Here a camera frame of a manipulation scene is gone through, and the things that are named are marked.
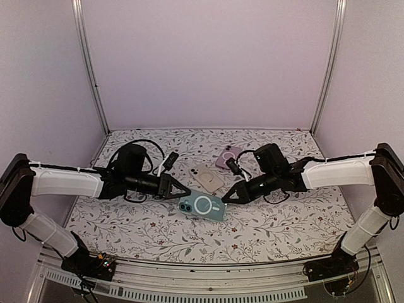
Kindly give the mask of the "blue phone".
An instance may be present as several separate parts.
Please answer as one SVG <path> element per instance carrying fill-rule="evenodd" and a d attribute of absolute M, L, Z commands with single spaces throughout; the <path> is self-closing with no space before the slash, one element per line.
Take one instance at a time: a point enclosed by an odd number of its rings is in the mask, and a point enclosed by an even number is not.
<path fill-rule="evenodd" d="M 222 222 L 227 204 L 219 197 L 192 190 L 190 195 L 180 198 L 177 208 L 186 215 Z"/>

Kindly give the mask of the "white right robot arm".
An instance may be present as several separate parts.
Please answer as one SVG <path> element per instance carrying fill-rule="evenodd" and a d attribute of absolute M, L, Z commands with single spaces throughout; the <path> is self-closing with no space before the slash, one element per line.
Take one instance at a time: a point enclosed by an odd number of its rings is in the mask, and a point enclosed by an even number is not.
<path fill-rule="evenodd" d="M 273 191 L 302 193 L 323 187 L 344 187 L 358 202 L 357 221 L 341 237 L 326 262 L 331 275 L 340 275 L 369 240 L 392 218 L 403 214 L 403 163 L 387 143 L 358 155 L 319 159 L 304 157 L 289 163 L 275 143 L 253 151 L 262 175 L 235 183 L 224 203 L 246 205 Z"/>

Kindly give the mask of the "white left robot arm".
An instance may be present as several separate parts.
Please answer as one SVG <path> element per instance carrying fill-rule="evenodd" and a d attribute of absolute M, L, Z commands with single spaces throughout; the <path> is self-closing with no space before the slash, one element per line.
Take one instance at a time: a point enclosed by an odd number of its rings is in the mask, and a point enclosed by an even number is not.
<path fill-rule="evenodd" d="M 153 174 L 153 167 L 143 168 L 151 157 L 140 140 L 118 148 L 105 167 L 46 165 L 18 153 L 1 176 L 1 221 L 34 236 L 69 260 L 79 273 L 87 274 L 94 262 L 85 244 L 41 207 L 51 202 L 71 206 L 73 198 L 79 196 L 125 198 L 131 191 L 162 200 L 188 196 L 190 189 L 168 174 L 177 157 L 175 152 L 164 155 Z"/>

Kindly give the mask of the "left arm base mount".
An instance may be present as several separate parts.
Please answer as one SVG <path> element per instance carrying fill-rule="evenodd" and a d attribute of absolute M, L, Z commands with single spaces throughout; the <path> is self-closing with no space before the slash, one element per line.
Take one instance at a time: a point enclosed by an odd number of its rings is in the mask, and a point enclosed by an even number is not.
<path fill-rule="evenodd" d="M 79 236 L 71 233 L 78 243 L 78 250 L 72 256 L 63 258 L 61 269 L 79 276 L 111 282 L 116 270 L 115 257 L 105 252 L 92 256 Z"/>

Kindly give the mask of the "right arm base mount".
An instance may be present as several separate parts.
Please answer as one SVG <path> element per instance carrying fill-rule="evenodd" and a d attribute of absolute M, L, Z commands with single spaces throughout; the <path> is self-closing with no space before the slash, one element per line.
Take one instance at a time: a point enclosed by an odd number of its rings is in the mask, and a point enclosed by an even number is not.
<path fill-rule="evenodd" d="M 339 275 L 353 273 L 359 269 L 355 256 L 349 255 L 342 249 L 342 239 L 337 242 L 330 256 L 318 261 L 308 261 L 304 264 L 302 273 L 310 282 L 333 278 Z"/>

